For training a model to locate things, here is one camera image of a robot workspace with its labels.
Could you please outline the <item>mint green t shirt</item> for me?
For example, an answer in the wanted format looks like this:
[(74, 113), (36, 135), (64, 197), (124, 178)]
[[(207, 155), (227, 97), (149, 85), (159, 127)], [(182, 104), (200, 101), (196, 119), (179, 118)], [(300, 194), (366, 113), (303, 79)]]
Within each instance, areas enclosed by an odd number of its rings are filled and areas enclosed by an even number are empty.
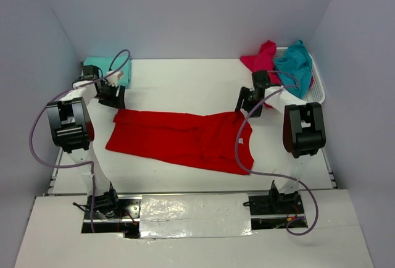
[[(125, 59), (126, 56), (118, 57), (112, 64), (112, 67), (110, 67), (111, 62), (114, 60), (113, 57), (88, 56), (83, 62), (83, 65), (95, 65), (96, 67), (99, 67), (102, 70), (100, 73), (100, 76), (102, 77), (109, 70), (115, 70), (119, 68), (125, 62)], [(131, 59), (129, 59), (128, 62), (121, 68), (121, 71), (123, 71), (123, 77), (118, 81), (119, 85), (125, 86), (126, 89), (129, 89), (131, 83)]]

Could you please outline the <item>teal blue t shirt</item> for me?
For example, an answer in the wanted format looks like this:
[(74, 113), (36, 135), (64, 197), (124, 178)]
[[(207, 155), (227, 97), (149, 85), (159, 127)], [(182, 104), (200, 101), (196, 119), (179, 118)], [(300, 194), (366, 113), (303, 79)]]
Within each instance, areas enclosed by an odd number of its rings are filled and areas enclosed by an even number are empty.
[(302, 99), (312, 81), (312, 58), (303, 41), (297, 41), (280, 58), (275, 59), (275, 67), (282, 84), (293, 86), (288, 91)]

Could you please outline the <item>red t shirt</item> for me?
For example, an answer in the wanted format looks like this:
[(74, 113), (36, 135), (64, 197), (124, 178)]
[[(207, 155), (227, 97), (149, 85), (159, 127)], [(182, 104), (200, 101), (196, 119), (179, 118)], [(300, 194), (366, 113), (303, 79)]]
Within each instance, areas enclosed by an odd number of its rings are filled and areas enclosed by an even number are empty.
[[(247, 175), (236, 163), (235, 141), (242, 112), (194, 115), (121, 109), (106, 149), (198, 169)], [(240, 160), (252, 169), (252, 128), (246, 124), (239, 140)]]

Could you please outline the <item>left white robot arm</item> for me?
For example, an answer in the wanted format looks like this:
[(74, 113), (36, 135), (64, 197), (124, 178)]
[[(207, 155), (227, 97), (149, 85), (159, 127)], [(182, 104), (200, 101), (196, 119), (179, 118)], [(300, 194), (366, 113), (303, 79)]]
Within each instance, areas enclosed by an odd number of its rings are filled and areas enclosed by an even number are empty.
[(86, 186), (86, 207), (94, 216), (113, 218), (121, 210), (116, 190), (101, 169), (94, 152), (94, 127), (87, 105), (94, 98), (115, 109), (125, 108), (125, 87), (107, 80), (77, 80), (66, 95), (47, 103), (46, 112), (54, 144), (77, 165)]

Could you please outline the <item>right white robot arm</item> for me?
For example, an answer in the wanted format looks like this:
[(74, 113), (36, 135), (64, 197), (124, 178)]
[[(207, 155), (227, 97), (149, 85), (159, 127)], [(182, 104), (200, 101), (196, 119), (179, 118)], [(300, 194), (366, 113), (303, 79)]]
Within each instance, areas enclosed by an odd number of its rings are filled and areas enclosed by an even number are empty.
[[(240, 160), (238, 145), (241, 132), (249, 118), (260, 116), (265, 103), (283, 116), (282, 143), (286, 151), (286, 171), (283, 174), (255, 172), (247, 169)], [(254, 90), (243, 87), (235, 110), (241, 109), (247, 112), (247, 116), (236, 135), (236, 163), (249, 174), (273, 177), (272, 185), (275, 185), (280, 178), (285, 181), (284, 185), (268, 198), (269, 208), (273, 212), (282, 213), (289, 207), (288, 195), (304, 188), (301, 178), (312, 156), (326, 144), (322, 105), (318, 102), (301, 100), (283, 86), (261, 87)]]

